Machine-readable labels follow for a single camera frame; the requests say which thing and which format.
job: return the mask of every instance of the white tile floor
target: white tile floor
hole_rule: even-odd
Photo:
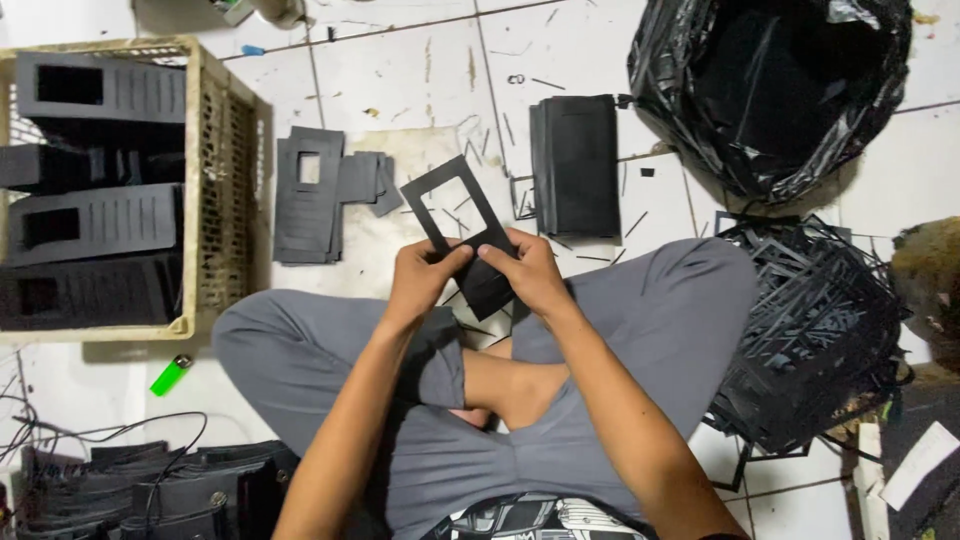
[[[270,137],[286,136],[291,125],[347,131],[348,150],[383,149],[394,155],[401,184],[408,175],[416,177],[464,152],[469,142],[477,151],[468,153],[470,166],[505,222],[512,221],[510,185],[501,166],[515,177],[530,174],[527,108],[552,95],[625,92],[628,46],[645,7],[628,0],[305,0],[311,28],[280,30],[256,16],[236,29],[225,27],[202,0],[0,3],[0,45],[196,34],[214,55],[231,59],[227,66],[272,106]],[[914,26],[911,75],[900,113],[861,159],[831,179],[842,195],[817,210],[829,223],[862,234],[855,238],[857,245],[873,246],[884,258],[890,257],[891,237],[900,229],[960,214],[960,184],[954,178],[960,168],[960,71],[955,69],[960,5],[952,0],[914,4],[941,20]],[[334,28],[335,42],[327,40],[327,27]],[[245,44],[269,52],[236,58]],[[622,246],[554,245],[565,275],[603,267],[616,257],[636,257],[672,239],[711,235],[715,212],[735,204],[725,202],[722,192],[705,189],[674,154],[631,159],[649,154],[657,139],[631,110],[620,111],[617,119],[624,161],[621,219],[624,232],[633,230]],[[654,174],[643,176],[641,169]],[[526,185],[523,180],[516,185],[518,202]],[[264,223],[271,220],[269,202],[268,192],[261,201]],[[533,223],[517,225],[529,230]],[[271,284],[385,297],[390,253],[422,232],[410,214],[394,212],[376,220],[356,209],[347,215],[346,235],[340,264],[274,265]],[[366,263],[352,257],[364,250],[386,255]],[[502,333],[505,328],[493,322],[484,330]],[[901,346],[911,351],[911,361],[929,358],[925,344],[905,329]],[[0,380],[16,383],[13,351],[0,351]],[[149,395],[150,381],[180,352],[199,359],[193,371],[167,397]],[[229,384],[202,337],[174,344],[28,345],[21,354],[24,387],[40,417],[55,424],[82,430],[201,408],[214,413],[202,444],[272,436]],[[175,445],[186,443],[194,433],[192,422],[151,424],[120,442],[164,437]],[[0,421],[0,435],[15,429],[11,420]],[[85,452],[74,443],[60,444],[59,450]],[[738,457],[734,438],[701,426],[690,447],[712,479],[732,479]],[[852,534],[840,474],[840,458],[818,441],[808,457],[748,464],[740,491],[720,494],[755,539],[845,540]]]

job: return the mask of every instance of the person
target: person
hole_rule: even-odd
[[[217,321],[230,379],[302,457],[274,538],[340,538],[357,508],[397,539],[744,538],[685,439],[756,300],[746,253],[691,238],[563,280],[546,239],[507,235],[516,258],[476,255],[532,313],[484,351],[435,307],[474,253],[431,263],[427,240],[386,302],[270,290]]]

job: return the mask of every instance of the plastic crate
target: plastic crate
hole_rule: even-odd
[[[209,331],[224,309],[250,293],[256,96],[195,37],[116,39],[0,49],[0,144],[46,142],[16,113],[18,51],[83,53],[186,66],[186,176],[183,187],[182,315],[170,325],[56,331],[2,331],[0,342],[187,339]],[[0,259],[7,255],[7,206],[0,196]]]

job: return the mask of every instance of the garbage bag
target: garbage bag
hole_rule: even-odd
[[[627,59],[641,118],[735,195],[793,200],[903,98],[907,0],[650,0]]]

